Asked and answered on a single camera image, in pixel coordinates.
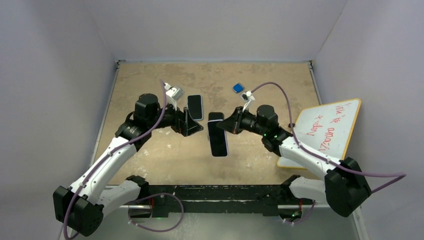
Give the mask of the black phone case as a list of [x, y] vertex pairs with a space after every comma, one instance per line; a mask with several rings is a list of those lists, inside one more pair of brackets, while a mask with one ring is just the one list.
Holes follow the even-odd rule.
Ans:
[[210, 112], [208, 114], [208, 121], [222, 121], [224, 117], [223, 112]]

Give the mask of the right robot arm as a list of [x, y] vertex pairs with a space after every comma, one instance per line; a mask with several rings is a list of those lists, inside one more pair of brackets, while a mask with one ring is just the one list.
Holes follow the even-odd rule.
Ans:
[[260, 135], [268, 151], [300, 164], [318, 177], [293, 175], [286, 180], [280, 196], [288, 204], [309, 199], [326, 203], [339, 216], [348, 217], [372, 194], [354, 159], [340, 160], [300, 142], [279, 125], [278, 115], [270, 105], [259, 106], [256, 114], [238, 106], [217, 127], [235, 135], [242, 131]]

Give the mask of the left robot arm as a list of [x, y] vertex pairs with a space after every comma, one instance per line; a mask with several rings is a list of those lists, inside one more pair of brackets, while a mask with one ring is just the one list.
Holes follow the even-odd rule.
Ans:
[[59, 186], [54, 191], [55, 217], [63, 223], [65, 239], [74, 238], [69, 236], [68, 229], [88, 237], [104, 217], [120, 206], [130, 202], [142, 205], [152, 198], [149, 183], [138, 175], [127, 177], [114, 188], [106, 186], [151, 138], [153, 130], [167, 127], [184, 137], [204, 129], [191, 117], [187, 107], [180, 110], [166, 99], [161, 106], [155, 94], [140, 95], [134, 111], [118, 127], [100, 158], [70, 186]]

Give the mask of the blue eraser block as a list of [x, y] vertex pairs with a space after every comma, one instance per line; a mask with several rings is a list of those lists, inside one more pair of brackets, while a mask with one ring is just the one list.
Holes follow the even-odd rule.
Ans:
[[232, 87], [232, 90], [233, 90], [233, 91], [234, 91], [234, 93], [236, 93], [236, 94], [241, 93], [244, 89], [245, 89], [245, 88], [244, 88], [244, 86], [243, 86], [242, 84], [240, 84], [240, 83], [237, 83], [237, 84], [235, 84], [235, 85]]

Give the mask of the yellow-framed whiteboard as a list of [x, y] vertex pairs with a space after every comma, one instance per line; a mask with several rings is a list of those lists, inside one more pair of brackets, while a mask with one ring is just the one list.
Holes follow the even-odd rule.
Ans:
[[345, 158], [357, 120], [361, 100], [323, 104], [302, 110], [295, 122], [294, 133], [310, 152], [334, 162]]

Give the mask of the black base frame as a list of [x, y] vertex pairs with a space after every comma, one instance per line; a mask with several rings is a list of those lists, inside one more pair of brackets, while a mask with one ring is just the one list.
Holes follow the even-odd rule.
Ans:
[[153, 218], [181, 212], [289, 218], [302, 205], [313, 202], [291, 193], [289, 184], [296, 178], [293, 175], [281, 184], [257, 185], [152, 185], [143, 180], [140, 194], [128, 205], [150, 207]]

